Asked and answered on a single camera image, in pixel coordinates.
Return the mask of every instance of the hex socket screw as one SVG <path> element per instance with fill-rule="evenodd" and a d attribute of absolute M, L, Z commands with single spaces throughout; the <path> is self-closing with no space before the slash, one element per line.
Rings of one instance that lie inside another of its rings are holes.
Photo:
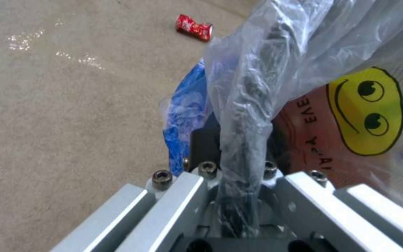
<path fill-rule="evenodd" d="M 213 179 L 217 176 L 217 165 L 211 161 L 198 164 L 198 174 L 205 179 Z"/>
<path fill-rule="evenodd" d="M 159 170 L 152 175 L 152 185 L 156 190 L 167 190 L 172 184 L 172 173 L 168 170 Z"/>
<path fill-rule="evenodd" d="M 272 161 L 265 161 L 264 179 L 272 179 L 276 175 L 278 167 Z"/>
<path fill-rule="evenodd" d="M 327 176 L 317 170 L 312 170 L 309 172 L 310 177 L 313 178 L 313 180 L 315 180 L 318 184 L 320 184 L 322 187 L 326 187 L 326 183 L 327 183 Z"/>

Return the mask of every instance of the blue plastic bag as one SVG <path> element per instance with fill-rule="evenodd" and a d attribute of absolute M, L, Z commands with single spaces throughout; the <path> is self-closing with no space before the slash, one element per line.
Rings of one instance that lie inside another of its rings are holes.
<path fill-rule="evenodd" d="M 183 158 L 189 156 L 191 132 L 203 127 L 212 112 L 203 59 L 184 77 L 166 102 L 163 135 L 169 149 L 169 169 L 178 176 L 183 172 Z"/>

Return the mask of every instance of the concrete floor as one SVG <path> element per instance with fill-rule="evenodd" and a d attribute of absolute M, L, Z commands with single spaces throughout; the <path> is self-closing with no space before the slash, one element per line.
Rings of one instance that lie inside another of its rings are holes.
<path fill-rule="evenodd" d="M 45 251 L 168 166 L 158 102 L 256 0 L 0 0 L 0 251 Z"/>

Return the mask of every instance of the plastic wrap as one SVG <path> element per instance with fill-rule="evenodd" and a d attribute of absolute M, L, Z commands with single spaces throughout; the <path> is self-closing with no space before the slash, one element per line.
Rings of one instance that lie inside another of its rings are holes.
<path fill-rule="evenodd" d="M 257 194 L 270 121 L 281 108 L 368 67 L 376 50 L 402 30 L 401 0 L 265 0 L 233 35 L 213 40 L 204 59 L 221 125 L 224 177 L 217 201 L 224 234 L 259 233 Z M 395 58 L 377 57 L 385 63 Z"/>

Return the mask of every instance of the hole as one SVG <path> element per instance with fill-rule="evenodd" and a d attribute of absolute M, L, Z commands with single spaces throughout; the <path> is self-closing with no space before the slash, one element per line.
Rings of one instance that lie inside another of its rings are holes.
<path fill-rule="evenodd" d="M 319 172 L 319 171 L 311 171 L 310 175 L 312 175 L 312 177 L 316 177 L 317 179 L 325 179 L 326 175 L 324 175 L 323 173 Z"/>
<path fill-rule="evenodd" d="M 160 171 L 156 174 L 156 177 L 158 179 L 166 179 L 167 177 L 169 177 L 169 174 L 165 171 Z"/>
<path fill-rule="evenodd" d="M 275 167 L 275 164 L 273 164 L 270 161 L 265 161 L 265 168 L 273 168 L 273 167 Z"/>
<path fill-rule="evenodd" d="M 206 162 L 206 163 L 203 163 L 202 167 L 205 168 L 205 169 L 211 169 L 214 166 L 211 163 Z"/>
<path fill-rule="evenodd" d="M 212 247 L 207 241 L 197 239 L 189 244 L 186 252 L 212 252 Z"/>
<path fill-rule="evenodd" d="M 288 251 L 289 252 L 314 252 L 313 249 L 302 240 L 295 240 L 288 244 Z"/>

